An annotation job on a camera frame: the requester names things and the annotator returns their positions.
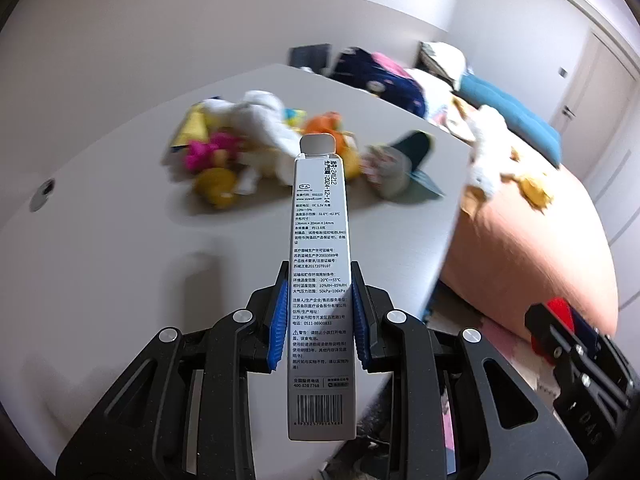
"magenta plush toy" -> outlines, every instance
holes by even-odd
[[[190,140],[184,165],[192,173],[209,168],[224,168],[228,162],[236,160],[242,139],[226,132],[218,132],[209,142]]]

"white plush toy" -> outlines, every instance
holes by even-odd
[[[252,90],[238,104],[205,99],[202,111],[210,129],[231,127],[260,146],[276,148],[274,172],[281,183],[293,186],[294,160],[300,154],[301,136],[283,122],[284,105],[275,95]],[[262,161],[263,157],[248,156],[244,160]],[[262,168],[242,172],[238,191],[241,194],[254,192],[263,172]]]
[[[484,199],[491,200],[501,176],[514,176],[519,171],[517,162],[511,160],[507,124],[497,110],[486,105],[469,114],[466,123],[476,138],[467,185],[482,190]]]

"silver screw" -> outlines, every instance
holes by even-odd
[[[462,333],[462,337],[470,343],[477,343],[482,339],[482,336],[475,328],[465,328],[464,332]]]
[[[175,341],[178,337],[178,331],[175,328],[165,328],[158,334],[158,339],[163,343],[170,343]]]
[[[252,320],[253,316],[254,315],[251,313],[250,310],[241,308],[240,310],[236,310],[234,312],[234,321],[236,323],[248,323],[249,321]]]
[[[386,318],[391,323],[404,323],[406,321],[406,314],[402,310],[390,310],[386,313]]]

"red object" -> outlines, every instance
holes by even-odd
[[[553,298],[546,302],[546,307],[556,314],[556,317],[564,323],[571,333],[575,334],[574,317],[571,314],[571,306],[565,298]],[[545,358],[549,364],[556,364],[552,356],[545,354],[542,346],[534,337],[531,338],[531,347],[536,354]]]

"door handle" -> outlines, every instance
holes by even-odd
[[[564,106],[562,108],[562,115],[564,115],[565,117],[569,117],[569,119],[571,120],[575,119],[575,114],[570,110],[568,106]]]

